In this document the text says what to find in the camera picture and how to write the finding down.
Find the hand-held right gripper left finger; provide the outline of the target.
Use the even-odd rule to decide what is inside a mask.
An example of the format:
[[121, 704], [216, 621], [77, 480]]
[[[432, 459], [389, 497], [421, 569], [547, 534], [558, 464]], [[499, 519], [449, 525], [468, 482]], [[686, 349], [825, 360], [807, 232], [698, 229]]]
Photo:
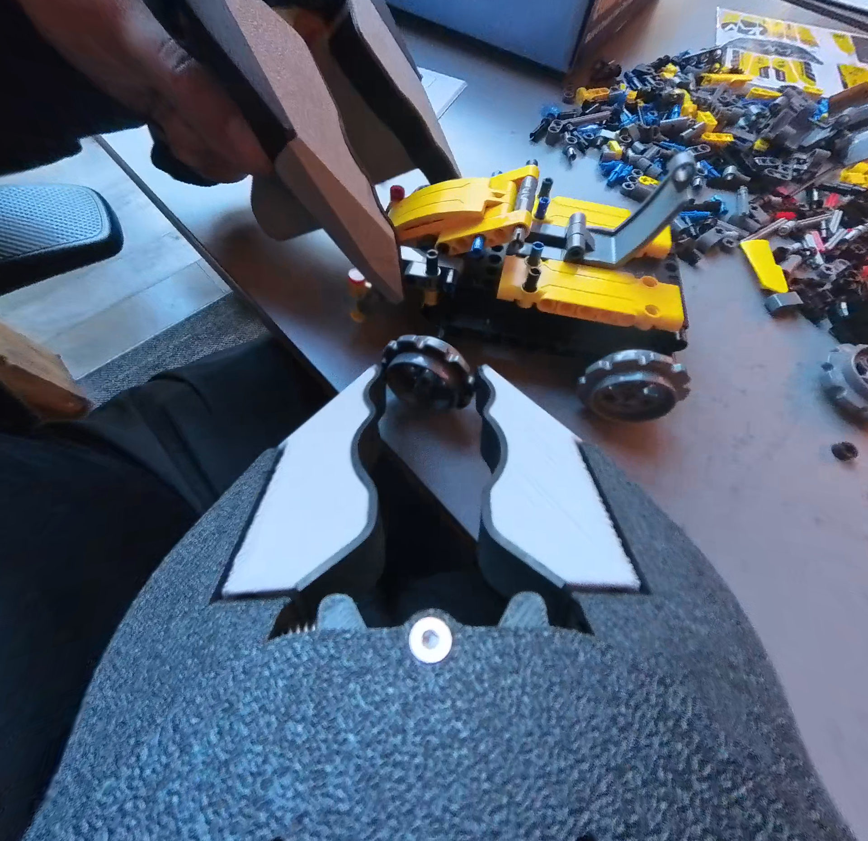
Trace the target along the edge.
[[278, 447], [221, 580], [222, 600], [288, 597], [315, 610], [358, 597], [385, 571], [374, 471], [385, 377], [366, 369]]

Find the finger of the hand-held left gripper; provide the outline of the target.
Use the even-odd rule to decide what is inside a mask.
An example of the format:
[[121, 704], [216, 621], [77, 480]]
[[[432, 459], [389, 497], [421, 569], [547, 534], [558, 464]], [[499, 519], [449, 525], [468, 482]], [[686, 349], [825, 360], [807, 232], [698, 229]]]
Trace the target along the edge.
[[389, 301], [404, 298], [393, 228], [344, 137], [340, 113], [298, 31], [263, 0], [224, 0], [289, 119], [275, 172]]
[[460, 177], [450, 144], [384, 0], [343, 0], [329, 54], [350, 87], [429, 183]]

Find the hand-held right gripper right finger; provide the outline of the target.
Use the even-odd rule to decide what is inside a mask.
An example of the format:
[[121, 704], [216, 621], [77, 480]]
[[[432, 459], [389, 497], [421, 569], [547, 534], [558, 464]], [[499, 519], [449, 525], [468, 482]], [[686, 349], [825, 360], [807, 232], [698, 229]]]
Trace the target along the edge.
[[501, 593], [537, 580], [567, 594], [634, 594], [642, 580], [582, 452], [580, 437], [489, 365], [478, 370], [480, 566]]

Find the yellow toy vehicle model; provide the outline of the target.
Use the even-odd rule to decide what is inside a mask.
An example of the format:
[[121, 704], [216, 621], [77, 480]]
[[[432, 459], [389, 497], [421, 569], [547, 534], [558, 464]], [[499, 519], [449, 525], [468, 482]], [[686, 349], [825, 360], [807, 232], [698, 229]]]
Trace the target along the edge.
[[385, 211], [406, 302], [444, 340], [672, 358], [689, 322], [670, 226], [697, 166], [678, 152], [633, 212], [552, 195], [536, 160], [411, 193], [394, 184]]

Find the grey desk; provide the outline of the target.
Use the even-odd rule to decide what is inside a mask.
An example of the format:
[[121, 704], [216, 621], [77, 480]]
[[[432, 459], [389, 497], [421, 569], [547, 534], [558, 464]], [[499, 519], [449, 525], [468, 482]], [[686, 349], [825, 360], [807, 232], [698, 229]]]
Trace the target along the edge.
[[[657, 0], [603, 54], [629, 65], [670, 49], [707, 47], [719, 3], [786, 15], [762, 1]], [[404, 24], [421, 67], [467, 82], [442, 119], [465, 175], [536, 158], [557, 192], [609, 201], [590, 158], [570, 169], [546, 145], [528, 142], [542, 105], [559, 98], [558, 80], [421, 22]], [[98, 141], [334, 389], [372, 364], [394, 336], [425, 330], [406, 305], [353, 322], [343, 254], [322, 232], [286, 243], [267, 239], [251, 214], [249, 181], [201, 188], [169, 179], [150, 161], [146, 129]], [[819, 391], [829, 336], [801, 317], [770, 317], [740, 252], [682, 270], [689, 347], [680, 361], [691, 394], [657, 422], [607, 423], [580, 412], [579, 371], [568, 360], [452, 343], [603, 449], [700, 547], [751, 619], [841, 814], [866, 838], [866, 432]], [[488, 476], [479, 427], [473, 411], [428, 425], [399, 409], [384, 428], [396, 454], [472, 533]], [[841, 441], [858, 447], [856, 460], [830, 454]]]

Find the person's left hand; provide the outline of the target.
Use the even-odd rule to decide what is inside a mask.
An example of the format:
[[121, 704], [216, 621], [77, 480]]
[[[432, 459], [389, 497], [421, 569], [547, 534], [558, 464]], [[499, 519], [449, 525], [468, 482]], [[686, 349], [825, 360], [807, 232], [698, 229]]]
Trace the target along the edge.
[[201, 178], [234, 183], [272, 172], [240, 110], [143, 0], [16, 2], [61, 57], [158, 128]]

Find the blue cardboard kit box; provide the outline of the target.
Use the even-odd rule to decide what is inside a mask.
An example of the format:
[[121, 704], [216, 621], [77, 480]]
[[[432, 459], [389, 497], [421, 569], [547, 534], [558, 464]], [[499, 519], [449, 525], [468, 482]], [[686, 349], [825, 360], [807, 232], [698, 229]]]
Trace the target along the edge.
[[392, 8], [555, 71], [654, 0], [385, 0]]

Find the person's dark clothing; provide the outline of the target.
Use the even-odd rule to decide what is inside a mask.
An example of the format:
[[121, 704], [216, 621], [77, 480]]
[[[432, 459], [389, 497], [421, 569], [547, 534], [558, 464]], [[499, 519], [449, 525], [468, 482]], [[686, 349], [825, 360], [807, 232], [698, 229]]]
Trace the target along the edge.
[[149, 576], [326, 402], [270, 336], [71, 422], [2, 422], [1, 837], [26, 832], [95, 665]]

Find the black office chair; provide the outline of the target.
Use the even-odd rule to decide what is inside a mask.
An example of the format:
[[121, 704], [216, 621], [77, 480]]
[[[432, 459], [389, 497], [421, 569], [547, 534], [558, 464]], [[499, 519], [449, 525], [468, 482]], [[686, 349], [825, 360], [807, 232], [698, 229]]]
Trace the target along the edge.
[[123, 228], [103, 195], [78, 184], [2, 184], [1, 294], [109, 260]]

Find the pile of small building pieces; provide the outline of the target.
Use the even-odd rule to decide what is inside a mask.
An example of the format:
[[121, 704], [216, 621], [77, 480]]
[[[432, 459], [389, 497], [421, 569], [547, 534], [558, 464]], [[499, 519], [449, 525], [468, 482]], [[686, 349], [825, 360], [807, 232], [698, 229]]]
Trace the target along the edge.
[[607, 185], [636, 203], [690, 152], [698, 176], [672, 226], [676, 256], [696, 266], [766, 239], [789, 287], [761, 290], [769, 312], [866, 345], [866, 82], [830, 97], [762, 87], [722, 58], [712, 47], [631, 69], [598, 61], [588, 85], [541, 110], [529, 142], [569, 164], [595, 150]]

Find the wooden furniture block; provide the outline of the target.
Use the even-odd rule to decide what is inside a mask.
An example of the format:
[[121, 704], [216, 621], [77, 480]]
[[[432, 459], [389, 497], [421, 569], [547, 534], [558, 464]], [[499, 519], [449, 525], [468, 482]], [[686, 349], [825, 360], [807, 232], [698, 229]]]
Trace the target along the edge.
[[91, 401], [57, 355], [1, 325], [2, 391], [40, 421], [76, 420]]

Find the yellow curved panel piece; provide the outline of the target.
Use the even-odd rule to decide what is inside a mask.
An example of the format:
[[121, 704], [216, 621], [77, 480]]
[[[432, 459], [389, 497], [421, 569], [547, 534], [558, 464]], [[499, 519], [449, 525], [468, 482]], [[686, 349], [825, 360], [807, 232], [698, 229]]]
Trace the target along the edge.
[[768, 240], [742, 240], [740, 249], [762, 291], [768, 294], [783, 294], [789, 291], [787, 276], [776, 261]]

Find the yellow sticker sheet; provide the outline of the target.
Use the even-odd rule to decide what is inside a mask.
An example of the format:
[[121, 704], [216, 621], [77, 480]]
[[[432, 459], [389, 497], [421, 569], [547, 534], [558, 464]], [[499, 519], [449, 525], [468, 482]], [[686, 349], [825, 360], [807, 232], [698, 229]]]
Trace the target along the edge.
[[830, 97], [867, 82], [867, 38], [718, 8], [715, 42], [727, 66], [762, 87], [801, 87]]

